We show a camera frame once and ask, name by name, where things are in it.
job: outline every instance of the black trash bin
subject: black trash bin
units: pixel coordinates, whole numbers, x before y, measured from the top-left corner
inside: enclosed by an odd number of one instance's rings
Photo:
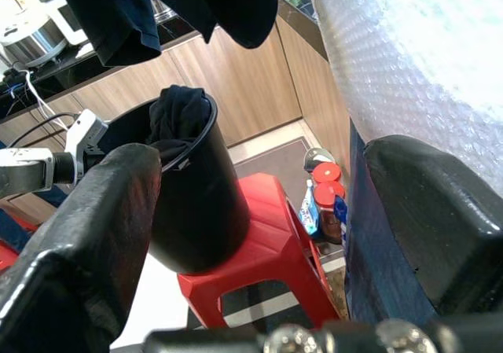
[[[195,274],[229,258],[248,231],[248,206],[218,128],[217,105],[193,145],[163,166],[150,252],[170,269]],[[100,141],[107,153],[150,134],[149,101],[109,124]]]

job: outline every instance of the robotic arm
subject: robotic arm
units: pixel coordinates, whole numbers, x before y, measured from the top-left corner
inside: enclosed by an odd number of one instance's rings
[[[49,149],[0,149],[0,198],[48,190],[53,184],[76,185],[84,176],[85,156],[102,154],[98,142],[108,125],[84,109],[68,129],[63,153]]]

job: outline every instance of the red bottle cap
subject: red bottle cap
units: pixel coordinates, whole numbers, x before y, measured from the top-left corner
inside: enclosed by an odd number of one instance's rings
[[[340,179],[340,167],[333,162],[320,163],[313,171],[313,180],[321,182],[336,182]]]
[[[336,196],[346,196],[346,191],[338,182],[323,182],[314,188],[314,200],[321,208],[333,208]]]

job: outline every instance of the white cable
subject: white cable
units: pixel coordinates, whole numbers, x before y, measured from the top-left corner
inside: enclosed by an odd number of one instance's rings
[[[47,115],[46,110],[44,108],[47,108],[49,113],[54,116],[56,114],[55,111],[53,111],[53,109],[51,107],[49,107],[49,105],[47,103],[44,102],[44,100],[39,96],[39,93],[37,92],[37,90],[35,89],[33,84],[31,84],[30,71],[29,70],[21,70],[21,71],[26,72],[26,84],[28,85],[28,88],[30,89],[31,93],[37,99],[37,103],[39,105],[40,113],[42,114],[42,116],[44,116],[46,119],[49,118],[49,116]],[[52,122],[55,123],[56,125],[58,125],[61,129],[64,129],[66,131],[68,130],[66,125],[63,123],[63,121],[61,121],[61,119],[55,119],[54,121],[51,121],[51,123]]]

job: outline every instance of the bubble wrap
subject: bubble wrap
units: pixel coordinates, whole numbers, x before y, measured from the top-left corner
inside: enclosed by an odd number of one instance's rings
[[[367,142],[418,138],[503,195],[503,0],[314,0]]]

